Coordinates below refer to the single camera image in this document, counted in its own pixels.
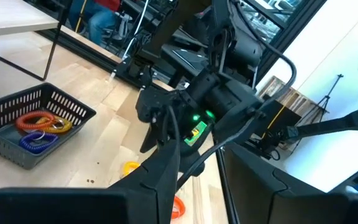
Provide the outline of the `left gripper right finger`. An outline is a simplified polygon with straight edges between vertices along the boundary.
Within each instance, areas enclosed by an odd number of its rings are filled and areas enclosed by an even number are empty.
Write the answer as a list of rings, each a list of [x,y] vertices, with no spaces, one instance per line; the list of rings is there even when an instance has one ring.
[[[358,223],[358,194],[325,193],[236,143],[226,146],[224,160],[241,223]]]

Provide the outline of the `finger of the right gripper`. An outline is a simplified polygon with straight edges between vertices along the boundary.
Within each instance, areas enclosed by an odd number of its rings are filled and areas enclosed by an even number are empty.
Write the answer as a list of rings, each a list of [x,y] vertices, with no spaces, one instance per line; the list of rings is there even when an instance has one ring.
[[[150,124],[147,134],[145,135],[144,141],[140,147],[140,152],[148,152],[155,146],[157,148],[163,143],[162,140],[163,124],[152,123]]]
[[[185,173],[191,165],[201,156],[198,151],[189,152],[187,154],[180,154],[180,172]],[[205,163],[199,165],[193,174],[201,174],[204,171]]]

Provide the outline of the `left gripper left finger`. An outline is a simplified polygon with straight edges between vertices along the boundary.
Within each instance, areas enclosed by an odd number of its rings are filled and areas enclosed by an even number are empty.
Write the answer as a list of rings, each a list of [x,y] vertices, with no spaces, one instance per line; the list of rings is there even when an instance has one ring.
[[[105,189],[0,189],[0,223],[170,223],[180,143],[170,140]]]

